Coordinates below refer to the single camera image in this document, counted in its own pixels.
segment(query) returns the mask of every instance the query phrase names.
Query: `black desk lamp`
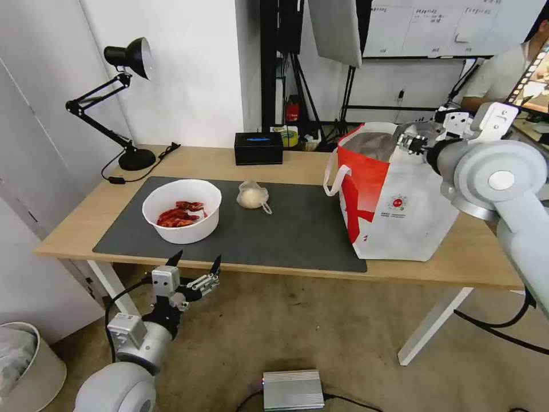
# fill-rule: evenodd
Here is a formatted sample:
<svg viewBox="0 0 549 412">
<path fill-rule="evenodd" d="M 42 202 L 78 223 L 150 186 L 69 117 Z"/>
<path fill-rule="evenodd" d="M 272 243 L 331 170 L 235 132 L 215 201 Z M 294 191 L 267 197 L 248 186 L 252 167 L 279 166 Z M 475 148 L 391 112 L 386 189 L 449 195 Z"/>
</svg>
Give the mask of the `black desk lamp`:
<svg viewBox="0 0 549 412">
<path fill-rule="evenodd" d="M 75 100 L 68 101 L 65 107 L 69 113 L 78 116 L 91 127 L 96 128 L 124 148 L 124 154 L 118 159 L 118 163 L 122 169 L 127 171 L 146 169 L 147 167 L 152 166 L 156 161 L 153 152 L 147 149 L 136 148 L 131 139 L 107 129 L 101 123 L 88 116 L 86 110 L 130 86 L 132 75 L 125 71 L 126 67 L 131 68 L 135 73 L 139 74 L 139 76 L 150 80 L 150 72 L 153 65 L 149 43 L 145 37 L 141 37 L 135 39 L 126 48 L 107 46 L 103 54 L 105 60 L 115 66 L 120 74 L 107 83 L 93 89 L 91 92 L 86 93 Z M 114 89 L 112 92 L 103 96 L 90 97 L 92 94 L 99 92 L 117 81 L 122 84 L 118 89 Z"/>
</svg>

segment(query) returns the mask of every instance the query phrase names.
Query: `person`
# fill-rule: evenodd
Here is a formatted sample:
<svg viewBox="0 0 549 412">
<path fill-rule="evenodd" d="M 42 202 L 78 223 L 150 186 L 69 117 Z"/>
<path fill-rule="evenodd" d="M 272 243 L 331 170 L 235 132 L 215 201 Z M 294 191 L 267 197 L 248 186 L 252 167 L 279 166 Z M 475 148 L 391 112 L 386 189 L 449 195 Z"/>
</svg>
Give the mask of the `person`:
<svg viewBox="0 0 549 412">
<path fill-rule="evenodd" d="M 466 86 L 461 103 L 463 109 L 476 112 L 482 103 L 506 100 L 549 39 L 549 8 L 543 8 L 540 20 L 538 30 L 529 41 L 493 56 L 478 69 Z"/>
</svg>

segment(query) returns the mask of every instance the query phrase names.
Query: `black tissue box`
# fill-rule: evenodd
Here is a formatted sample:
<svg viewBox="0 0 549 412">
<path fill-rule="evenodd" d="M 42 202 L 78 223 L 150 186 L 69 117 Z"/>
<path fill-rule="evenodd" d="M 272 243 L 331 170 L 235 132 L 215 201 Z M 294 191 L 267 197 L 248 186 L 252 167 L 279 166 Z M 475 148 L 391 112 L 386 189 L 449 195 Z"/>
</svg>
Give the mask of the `black tissue box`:
<svg viewBox="0 0 549 412">
<path fill-rule="evenodd" d="M 282 164 L 283 145 L 279 132 L 236 133 L 234 158 L 236 164 Z"/>
</svg>

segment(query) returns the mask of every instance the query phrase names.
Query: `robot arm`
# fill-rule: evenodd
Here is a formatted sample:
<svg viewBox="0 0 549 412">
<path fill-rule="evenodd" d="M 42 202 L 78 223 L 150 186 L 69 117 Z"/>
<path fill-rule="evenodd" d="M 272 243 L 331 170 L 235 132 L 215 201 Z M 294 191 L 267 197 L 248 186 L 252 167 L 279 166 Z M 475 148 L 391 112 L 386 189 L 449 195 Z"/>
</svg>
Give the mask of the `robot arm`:
<svg viewBox="0 0 549 412">
<path fill-rule="evenodd" d="M 461 132 L 448 133 L 444 125 L 456 112 L 442 112 L 440 124 L 439 111 L 432 126 L 440 131 L 438 138 L 428 141 L 407 128 L 399 145 L 424 156 L 441 175 L 441 192 L 454 207 L 484 220 L 501 218 L 498 240 L 549 318 L 549 215 L 536 197 L 547 180 L 547 164 L 532 146 L 501 140 L 517 113 L 511 106 L 485 103 L 472 122 L 460 119 Z"/>
<path fill-rule="evenodd" d="M 78 391 L 74 412 L 151 412 L 156 401 L 154 376 L 178 332 L 181 313 L 219 285 L 221 256 L 207 275 L 181 278 L 181 253 L 151 273 L 155 302 L 142 318 L 118 313 L 108 330 L 119 362 L 90 376 Z"/>
</svg>

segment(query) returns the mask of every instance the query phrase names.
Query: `wastebasket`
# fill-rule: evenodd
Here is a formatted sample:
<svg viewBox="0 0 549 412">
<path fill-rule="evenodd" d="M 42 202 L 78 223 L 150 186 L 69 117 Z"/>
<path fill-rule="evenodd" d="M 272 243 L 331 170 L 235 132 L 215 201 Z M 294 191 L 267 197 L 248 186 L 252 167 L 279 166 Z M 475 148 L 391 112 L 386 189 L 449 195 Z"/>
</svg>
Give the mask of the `wastebasket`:
<svg viewBox="0 0 549 412">
<path fill-rule="evenodd" d="M 38 412 L 59 393 L 67 377 L 67 367 L 40 336 L 40 332 L 25 322 L 10 322 L 0 326 L 32 333 L 37 346 L 32 360 L 17 384 L 0 403 L 0 412 Z"/>
</svg>

